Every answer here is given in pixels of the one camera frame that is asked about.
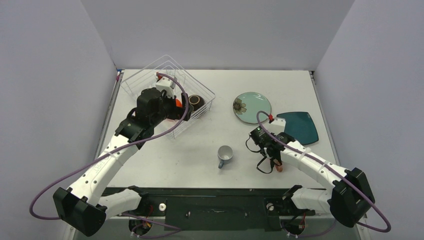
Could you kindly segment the black patterned bowl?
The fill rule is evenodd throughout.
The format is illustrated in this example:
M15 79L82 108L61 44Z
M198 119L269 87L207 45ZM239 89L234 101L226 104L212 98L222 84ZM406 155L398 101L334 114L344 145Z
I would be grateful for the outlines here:
M188 98L188 102L193 107L194 112L205 105L204 98L197 94L190 95Z

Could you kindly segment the orange bowl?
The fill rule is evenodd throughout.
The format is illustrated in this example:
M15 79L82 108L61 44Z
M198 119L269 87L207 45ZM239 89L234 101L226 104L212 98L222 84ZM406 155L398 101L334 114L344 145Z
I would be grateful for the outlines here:
M177 107L179 107L179 108L182 108L183 107L183 105L182 105L182 103L181 103L181 101L179 100L179 99L175 99L175 105L177 106Z

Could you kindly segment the pink floral mug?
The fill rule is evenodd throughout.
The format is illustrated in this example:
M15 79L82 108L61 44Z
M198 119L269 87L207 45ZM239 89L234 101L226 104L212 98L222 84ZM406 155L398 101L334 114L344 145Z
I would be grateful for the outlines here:
M284 169L283 163L281 161L278 161L277 159L274 159L273 162L274 162L274 168L278 172L282 172Z

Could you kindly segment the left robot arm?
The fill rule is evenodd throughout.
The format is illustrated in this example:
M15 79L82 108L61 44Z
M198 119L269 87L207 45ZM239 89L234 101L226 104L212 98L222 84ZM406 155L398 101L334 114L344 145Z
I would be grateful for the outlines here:
M128 211L145 214L149 201L139 187L130 186L109 196L103 193L121 167L146 142L167 134L165 131L155 135L155 127L166 119L177 120L177 125L190 119L193 108L184 90L181 100L182 106L178 107L170 89L144 89L136 107L119 124L103 153L83 167L85 172L69 187L59 187L54 192L52 197L59 219L91 237L111 217Z

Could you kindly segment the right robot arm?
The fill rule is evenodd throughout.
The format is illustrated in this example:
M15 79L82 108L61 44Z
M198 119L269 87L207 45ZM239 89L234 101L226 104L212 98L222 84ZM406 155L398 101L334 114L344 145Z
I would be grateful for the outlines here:
M259 146L261 155L272 164L289 164L322 186L322 189L293 186L282 197L282 207L287 213L310 210L332 214L340 224L352 228L375 203L362 170L335 165L284 132L268 135L259 126L249 136Z

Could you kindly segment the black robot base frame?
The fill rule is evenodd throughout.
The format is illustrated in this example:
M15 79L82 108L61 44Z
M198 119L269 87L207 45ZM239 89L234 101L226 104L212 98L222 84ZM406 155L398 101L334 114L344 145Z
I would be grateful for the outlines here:
M301 218L315 216L315 210L296 207L281 189L248 188L139 188L141 199L125 213L164 218L165 229L176 231L244 231L263 229L300 232Z

